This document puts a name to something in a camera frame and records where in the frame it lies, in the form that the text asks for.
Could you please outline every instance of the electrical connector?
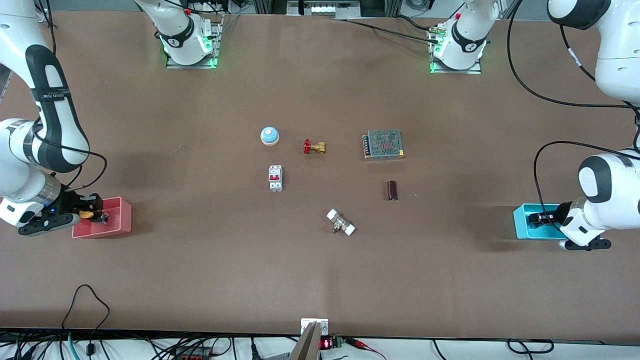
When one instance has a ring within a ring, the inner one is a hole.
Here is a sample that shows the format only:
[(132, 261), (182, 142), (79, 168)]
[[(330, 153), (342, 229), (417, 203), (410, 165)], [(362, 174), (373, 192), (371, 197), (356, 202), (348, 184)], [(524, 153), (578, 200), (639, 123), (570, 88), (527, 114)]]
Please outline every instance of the electrical connector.
[(87, 344), (86, 346), (86, 355), (91, 356), (95, 354), (95, 345), (92, 343)]
[(262, 360), (255, 344), (251, 344), (251, 360)]

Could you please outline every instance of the cylindrical capacitor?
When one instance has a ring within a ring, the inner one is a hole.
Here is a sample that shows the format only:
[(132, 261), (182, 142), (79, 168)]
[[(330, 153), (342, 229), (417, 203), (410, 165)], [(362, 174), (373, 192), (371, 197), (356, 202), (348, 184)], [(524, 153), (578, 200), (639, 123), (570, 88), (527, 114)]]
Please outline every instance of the cylindrical capacitor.
[(388, 200), (397, 200), (398, 199), (398, 187), (397, 183), (393, 180), (387, 181), (387, 199)]

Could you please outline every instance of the brown tabletop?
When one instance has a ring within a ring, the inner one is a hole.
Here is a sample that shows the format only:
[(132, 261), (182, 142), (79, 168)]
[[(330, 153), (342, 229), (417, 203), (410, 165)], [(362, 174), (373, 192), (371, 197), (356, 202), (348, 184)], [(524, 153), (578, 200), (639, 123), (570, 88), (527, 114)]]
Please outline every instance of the brown tabletop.
[[(0, 223), (0, 326), (57, 327), (88, 283), (111, 306), (110, 328), (295, 333), (316, 316), (361, 336), (640, 338), (638, 231), (606, 233), (610, 250), (567, 252), (516, 240), (511, 215), (537, 200), (540, 146), (626, 147), (632, 112), (528, 94), (509, 71), (506, 22), (483, 74), (461, 76), (430, 74), (422, 42), (322, 17), (242, 16), (216, 70), (166, 70), (143, 13), (54, 18), (80, 121), (109, 159), (90, 190), (127, 199), (133, 232), (23, 238)], [(420, 36), (401, 20), (371, 22)], [(569, 37), (592, 69), (596, 32)], [(579, 72), (550, 22), (517, 22), (513, 52), (545, 95), (618, 103)], [(0, 119), (35, 116), (14, 77)], [(264, 126), (280, 131), (276, 146), (260, 142)], [(389, 128), (402, 131), (405, 159), (365, 162), (361, 136)], [(327, 153), (304, 155), (305, 138)], [(545, 200), (580, 196), (577, 167), (594, 153), (543, 153)], [(270, 165), (285, 169), (283, 192), (268, 189)], [(99, 169), (90, 159), (79, 183)], [(331, 234), (332, 208), (353, 236)], [(82, 292), (68, 326), (102, 316)]]

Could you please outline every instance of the metal frame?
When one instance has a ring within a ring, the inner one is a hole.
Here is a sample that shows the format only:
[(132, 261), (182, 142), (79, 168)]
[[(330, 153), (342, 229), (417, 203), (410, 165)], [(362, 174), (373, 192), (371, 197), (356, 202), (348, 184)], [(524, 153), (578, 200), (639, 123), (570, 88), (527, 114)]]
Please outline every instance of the metal frame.
[(307, 324), (296, 347), (291, 351), (289, 360), (318, 360), (320, 358), (320, 340), (323, 333), (321, 319)]

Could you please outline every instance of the metal bracket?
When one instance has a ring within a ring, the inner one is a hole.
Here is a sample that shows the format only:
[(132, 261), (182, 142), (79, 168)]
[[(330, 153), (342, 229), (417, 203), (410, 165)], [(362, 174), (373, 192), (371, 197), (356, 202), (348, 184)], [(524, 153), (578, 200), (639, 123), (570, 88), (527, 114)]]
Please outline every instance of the metal bracket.
[(307, 328), (307, 326), (311, 322), (320, 323), (321, 330), (322, 330), (322, 333), (321, 333), (322, 336), (329, 335), (329, 320), (328, 319), (316, 319), (316, 318), (302, 318), (300, 320), (300, 334), (305, 332), (305, 329)]
[(225, 17), (223, 16), (222, 19), (220, 19), (220, 22), (210, 22), (209, 19), (206, 19), (206, 21), (207, 23), (210, 23), (211, 26), (205, 28), (204, 35), (202, 37), (202, 46), (212, 49), (211, 53), (192, 65), (178, 64), (167, 55), (167, 69), (215, 69), (218, 67), (218, 57), (220, 56), (220, 44), (222, 41), (223, 31), (222, 26), (224, 24)]
[[(436, 37), (429, 31), (427, 31), (427, 38), (439, 40), (438, 37)], [(442, 61), (440, 61), (440, 59), (433, 56), (433, 53), (434, 51), (436, 51), (436, 48), (438, 46), (440, 45), (429, 43), (429, 71), (432, 74), (482, 74), (482, 69), (480, 68), (480, 59), (476, 60), (476, 63), (473, 64), (473, 66), (471, 66), (469, 69), (465, 70), (454, 70), (444, 65)]]

